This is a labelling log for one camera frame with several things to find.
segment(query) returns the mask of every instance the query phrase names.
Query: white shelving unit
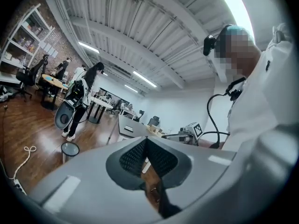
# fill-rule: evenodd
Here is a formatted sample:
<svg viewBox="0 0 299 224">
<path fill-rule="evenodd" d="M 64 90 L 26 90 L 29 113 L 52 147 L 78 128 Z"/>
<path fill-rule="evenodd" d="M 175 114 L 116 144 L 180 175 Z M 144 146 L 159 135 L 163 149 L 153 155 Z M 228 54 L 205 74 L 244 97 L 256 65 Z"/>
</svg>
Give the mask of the white shelving unit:
<svg viewBox="0 0 299 224">
<path fill-rule="evenodd" d="M 21 63 L 17 63 L 11 60 L 8 60 L 5 58 L 5 53 L 6 50 L 8 48 L 8 46 L 10 44 L 14 45 L 16 47 L 16 49 L 20 49 L 22 51 L 24 51 L 26 54 L 31 56 L 31 59 L 27 65 L 27 67 L 29 67 L 33 61 L 34 56 L 37 54 L 41 44 L 43 44 L 45 42 L 45 40 L 47 39 L 47 37 L 51 34 L 51 32 L 55 29 L 52 26 L 49 27 L 48 24 L 46 23 L 46 21 L 44 20 L 44 18 L 42 17 L 42 15 L 39 13 L 39 11 L 37 10 L 40 7 L 41 4 L 38 4 L 37 6 L 31 8 L 30 10 L 28 10 L 20 19 L 19 23 L 14 27 L 14 29 L 11 31 L 10 36 L 8 37 L 5 45 L 4 45 L 4 49 L 1 51 L 1 59 L 0 59 L 0 65 L 4 62 L 10 65 L 13 65 L 15 67 L 18 68 L 23 68 L 23 64 Z M 36 20 L 36 22 L 45 30 L 47 30 L 47 35 L 43 38 L 40 39 L 38 38 L 26 25 L 25 25 L 25 21 L 30 17 L 33 16 L 33 18 Z M 13 37 L 16 35 L 16 33 L 18 32 L 19 29 L 22 29 L 23 31 L 25 31 L 33 40 L 38 42 L 38 46 L 35 49 L 34 53 L 28 51 L 25 47 L 19 45 L 18 43 L 14 42 L 12 39 Z M 1 72 L 0 71 L 0 82 L 8 82 L 8 83 L 14 83 L 14 84 L 19 84 L 20 81 L 15 77 L 15 75 L 13 74 L 8 74 L 5 72 Z"/>
</svg>

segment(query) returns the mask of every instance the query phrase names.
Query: black pants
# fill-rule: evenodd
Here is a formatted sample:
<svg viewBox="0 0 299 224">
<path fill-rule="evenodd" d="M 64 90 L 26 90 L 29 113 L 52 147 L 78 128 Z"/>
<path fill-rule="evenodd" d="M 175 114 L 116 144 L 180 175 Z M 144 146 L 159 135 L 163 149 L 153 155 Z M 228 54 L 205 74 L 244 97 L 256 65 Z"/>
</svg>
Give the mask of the black pants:
<svg viewBox="0 0 299 224">
<path fill-rule="evenodd" d="M 74 115 L 73 122 L 71 124 L 70 132 L 69 132 L 70 137 L 75 134 L 76 128 L 85 112 L 86 112 L 86 109 L 82 106 L 79 106 L 79 108 L 77 108 L 77 110 L 75 111 L 75 115 Z M 68 131 L 69 131 L 69 126 L 64 128 L 64 132 L 68 132 Z"/>
</svg>

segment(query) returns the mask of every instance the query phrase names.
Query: white sneaker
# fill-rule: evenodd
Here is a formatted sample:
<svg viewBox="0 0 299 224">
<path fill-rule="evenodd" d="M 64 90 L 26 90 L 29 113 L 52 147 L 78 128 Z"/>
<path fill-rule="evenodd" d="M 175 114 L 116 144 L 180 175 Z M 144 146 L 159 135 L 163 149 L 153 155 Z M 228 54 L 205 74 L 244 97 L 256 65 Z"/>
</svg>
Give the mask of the white sneaker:
<svg viewBox="0 0 299 224">
<path fill-rule="evenodd" d="M 61 136 L 62 136 L 62 137 L 66 137 L 68 134 L 69 134 L 69 132 L 63 132 L 63 133 L 61 134 Z"/>
<path fill-rule="evenodd" d="M 66 140 L 67 141 L 69 141 L 69 142 L 71 142 L 72 140 L 74 140 L 76 138 L 76 135 L 74 134 L 73 136 L 68 136 L 67 138 L 66 138 Z"/>
</svg>

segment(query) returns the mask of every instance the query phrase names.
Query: white wall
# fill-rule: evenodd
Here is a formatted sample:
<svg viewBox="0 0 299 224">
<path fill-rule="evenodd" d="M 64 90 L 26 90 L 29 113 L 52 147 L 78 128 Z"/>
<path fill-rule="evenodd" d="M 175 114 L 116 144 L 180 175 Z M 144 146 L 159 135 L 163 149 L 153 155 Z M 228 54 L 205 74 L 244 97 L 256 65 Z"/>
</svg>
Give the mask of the white wall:
<svg viewBox="0 0 299 224">
<path fill-rule="evenodd" d="M 158 116 L 160 127 L 167 132 L 177 133 L 181 127 L 199 122 L 204 130 L 207 121 L 206 103 L 213 94 L 214 79 L 187 84 L 181 90 L 178 87 L 164 89 L 148 94 L 140 100 L 145 114 L 140 122 L 148 124 L 150 118 Z"/>
<path fill-rule="evenodd" d="M 113 81 L 112 79 L 105 76 L 101 76 L 100 78 L 96 76 L 96 80 L 94 81 L 94 85 L 93 85 L 93 91 L 98 91 L 99 88 L 102 88 L 132 103 L 136 113 L 139 112 L 139 104 L 140 104 L 141 96 L 135 93 L 134 91 L 131 91 L 130 89 L 126 88 L 124 85 L 117 83 L 116 81 Z"/>
<path fill-rule="evenodd" d="M 232 77 L 228 76 L 228 82 L 227 83 L 221 83 L 218 78 L 215 80 L 215 87 L 214 87 L 214 95 L 215 94 L 224 94 L 225 90 L 227 89 L 228 85 L 232 82 Z M 228 111 L 232 106 L 232 101 L 230 101 L 229 96 L 216 96 L 212 99 L 210 104 L 210 113 L 211 116 L 216 123 L 218 130 L 220 132 L 227 133 L 227 127 L 228 127 Z M 211 119 L 208 118 L 206 127 L 204 129 L 204 132 L 209 131 L 216 131 L 215 126 L 212 124 Z M 220 142 L 225 141 L 227 138 L 226 135 L 221 134 L 220 135 Z M 211 142 L 217 141 L 217 134 L 211 133 L 211 134 L 205 134 L 202 136 L 203 140 L 208 140 Z"/>
</svg>

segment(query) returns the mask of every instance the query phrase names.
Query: black hair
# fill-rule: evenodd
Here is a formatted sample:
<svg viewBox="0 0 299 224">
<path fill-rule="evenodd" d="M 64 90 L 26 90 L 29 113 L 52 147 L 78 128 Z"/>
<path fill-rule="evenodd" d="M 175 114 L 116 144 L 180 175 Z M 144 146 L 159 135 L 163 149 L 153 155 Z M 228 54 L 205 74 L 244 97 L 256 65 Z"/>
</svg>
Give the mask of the black hair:
<svg viewBox="0 0 299 224">
<path fill-rule="evenodd" d="M 104 64 L 102 62 L 96 63 L 93 67 L 91 67 L 86 74 L 83 76 L 83 79 L 86 81 L 88 86 L 88 91 L 90 92 L 95 76 L 97 75 L 97 70 L 103 70 Z"/>
</svg>

